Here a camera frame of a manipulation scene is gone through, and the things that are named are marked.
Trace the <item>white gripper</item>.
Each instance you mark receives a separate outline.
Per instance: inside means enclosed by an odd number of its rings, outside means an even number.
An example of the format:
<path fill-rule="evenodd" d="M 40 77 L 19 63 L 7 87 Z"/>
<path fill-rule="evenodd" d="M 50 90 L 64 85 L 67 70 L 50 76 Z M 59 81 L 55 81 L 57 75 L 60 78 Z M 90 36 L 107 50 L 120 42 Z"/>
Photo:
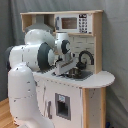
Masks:
<path fill-rule="evenodd" d="M 55 63 L 55 74 L 61 75 L 75 66 L 75 58 L 71 53 L 63 54 Z"/>

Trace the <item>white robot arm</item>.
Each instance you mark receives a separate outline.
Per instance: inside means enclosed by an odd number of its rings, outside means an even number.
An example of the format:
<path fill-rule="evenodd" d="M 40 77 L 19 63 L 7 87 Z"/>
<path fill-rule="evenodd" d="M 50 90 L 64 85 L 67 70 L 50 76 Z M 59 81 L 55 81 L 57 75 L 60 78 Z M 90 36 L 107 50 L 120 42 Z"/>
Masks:
<path fill-rule="evenodd" d="M 8 65 L 8 98 L 11 115 L 22 121 L 18 128 L 54 128 L 38 108 L 33 71 L 48 70 L 54 63 L 54 53 L 69 53 L 68 34 L 33 29 L 25 35 L 25 44 L 6 50 Z"/>

